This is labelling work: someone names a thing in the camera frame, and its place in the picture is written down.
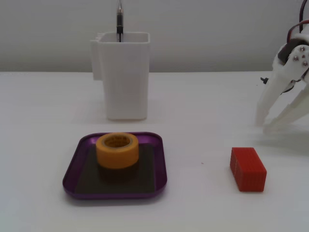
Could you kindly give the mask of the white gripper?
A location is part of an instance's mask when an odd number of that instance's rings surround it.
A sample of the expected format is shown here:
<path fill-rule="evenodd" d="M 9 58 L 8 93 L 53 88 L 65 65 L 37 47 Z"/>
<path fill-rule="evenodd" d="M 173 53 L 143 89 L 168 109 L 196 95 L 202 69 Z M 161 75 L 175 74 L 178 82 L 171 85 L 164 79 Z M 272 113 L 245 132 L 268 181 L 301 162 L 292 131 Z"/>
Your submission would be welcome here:
<path fill-rule="evenodd" d="M 309 32 L 297 33 L 292 38 L 293 30 L 303 25 L 296 24 L 289 29 L 287 43 L 274 58 L 271 77 L 261 79 L 266 87 L 257 103 L 256 124 L 264 124 L 279 96 L 291 90 L 296 83 L 303 81 L 306 86 L 276 118 L 263 127 L 264 134 L 279 131 L 309 114 Z"/>

